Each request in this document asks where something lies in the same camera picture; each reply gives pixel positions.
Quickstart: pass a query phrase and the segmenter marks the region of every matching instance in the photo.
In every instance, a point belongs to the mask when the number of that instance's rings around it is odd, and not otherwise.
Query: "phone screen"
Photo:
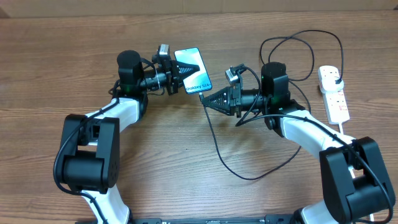
[[[184,79],[185,91],[188,94],[211,90],[212,85],[207,74],[205,64],[201,58],[197,47],[174,52],[175,59],[178,62],[198,65],[200,70]]]

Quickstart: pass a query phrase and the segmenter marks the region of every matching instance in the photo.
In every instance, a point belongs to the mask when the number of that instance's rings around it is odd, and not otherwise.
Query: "black joint housing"
[[[385,187],[394,206],[396,197],[379,146],[369,138],[354,140],[352,147]],[[374,178],[365,170],[352,179],[348,166],[358,163],[347,148],[329,148],[319,153],[323,198],[338,223],[348,223],[387,208],[387,200]]]
[[[305,108],[298,104],[296,100],[289,100],[288,102],[285,102],[284,105],[285,106],[283,108],[279,108],[272,107],[271,104],[268,104],[267,112],[268,114],[289,114],[294,111],[305,110]],[[264,118],[264,122],[270,130],[274,130],[280,137],[283,138],[284,135],[282,134],[282,129],[280,127],[280,119],[281,117]]]
[[[286,65],[269,62],[261,68],[261,90],[263,96],[271,95],[271,107],[281,108],[290,102],[289,78]]]
[[[139,53],[125,50],[118,55],[120,89],[123,95],[139,96],[142,94],[140,82],[144,79]]]
[[[65,118],[61,146],[84,119],[86,116],[77,114]],[[98,141],[96,152],[78,150],[78,146],[87,145],[90,140]],[[72,191],[95,190],[105,194],[118,179],[119,161],[119,118],[97,119],[73,135],[60,154],[55,172]]]

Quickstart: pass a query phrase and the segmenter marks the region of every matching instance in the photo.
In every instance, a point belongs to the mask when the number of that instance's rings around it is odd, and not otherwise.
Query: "wood grain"
[[[11,18],[393,10],[398,0],[3,0]]]
[[[6,12],[0,7],[0,18],[9,18]]]
[[[345,92],[351,120],[345,133],[380,145],[398,186],[398,12],[295,12],[205,16],[112,16],[0,20],[0,223],[73,223],[93,214],[80,197],[65,195],[52,179],[63,120],[109,103],[118,78],[116,57],[127,49],[150,58],[161,43],[172,50],[198,47],[213,93],[228,83],[224,71],[245,63],[259,72],[260,43],[304,29],[337,34],[345,48]],[[336,40],[303,34],[315,68],[340,66]],[[268,53],[276,42],[264,47]],[[310,52],[287,42],[272,56],[292,78],[310,69]],[[327,123],[316,74],[298,83],[316,118]],[[245,74],[245,88],[255,88]],[[292,97],[305,104],[291,88]],[[297,145],[261,121],[210,111],[226,163],[255,177],[294,153]],[[292,213],[322,199],[318,162],[305,150],[284,168],[249,182],[219,161],[198,96],[150,96],[142,121],[121,135],[118,188],[136,218],[261,217]],[[384,218],[386,212],[378,214]]]

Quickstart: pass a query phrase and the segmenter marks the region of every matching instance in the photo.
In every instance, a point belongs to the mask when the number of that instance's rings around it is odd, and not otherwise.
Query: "power plug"
[[[338,69],[331,65],[324,65],[318,69],[319,87],[322,93],[333,93],[344,88],[344,81],[339,84],[336,81],[340,78]]]

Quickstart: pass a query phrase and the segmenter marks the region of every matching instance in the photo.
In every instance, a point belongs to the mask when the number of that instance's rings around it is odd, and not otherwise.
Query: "robotic arm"
[[[297,210],[289,222],[281,223],[349,223],[395,204],[394,189],[379,147],[373,139],[355,139],[340,134],[317,121],[303,106],[291,100],[284,64],[271,62],[262,67],[260,91],[243,90],[241,74],[244,71],[243,65],[227,70],[226,77],[231,86],[202,97],[202,104],[229,116],[236,113],[240,117],[242,111],[251,110],[262,113],[262,116],[251,120],[264,118],[269,129],[301,145],[320,161],[324,200]],[[352,147],[360,158],[351,153],[347,146]],[[363,175],[352,179],[349,166],[356,170],[363,169]]]
[[[152,69],[145,70],[142,63]],[[135,51],[122,52],[118,65],[120,81],[112,89],[111,103],[93,113],[70,114],[65,118],[61,147],[53,168],[54,180],[58,187],[60,183],[69,186],[70,191],[61,189],[64,192],[85,198],[97,218],[93,223],[165,223],[159,218],[133,220],[130,209],[123,203],[116,186],[119,133],[144,115],[148,91],[165,88],[169,95],[178,93],[183,80],[199,71],[199,66],[171,60],[168,45],[161,45],[151,62]],[[394,190],[375,141],[337,133],[291,100],[285,65],[277,62],[264,65],[260,90],[243,89],[241,74],[244,71],[244,65],[231,67],[226,71],[231,86],[206,98],[202,95],[201,102],[229,116],[236,113],[240,117],[242,111],[262,113],[255,119],[264,118],[269,129],[303,146],[320,161],[324,200],[299,209],[293,215],[266,215],[264,219],[245,220],[169,220],[166,223],[349,223],[395,204]],[[87,145],[97,146],[96,152],[78,150],[78,146]],[[358,156],[347,147],[352,147]],[[364,175],[352,179],[348,166],[363,169]]]
[[[117,61],[120,81],[112,89],[110,104],[86,115],[65,118],[53,171],[56,183],[67,184],[77,195],[86,195],[99,223],[127,224],[133,222],[132,214],[116,187],[119,133],[144,115],[148,91],[166,88],[169,95],[178,93],[183,80],[200,68],[172,60],[165,44],[159,46],[151,62],[133,50],[120,53]],[[152,70],[144,70],[142,63]],[[78,146],[87,145],[97,146],[96,152],[78,150]]]

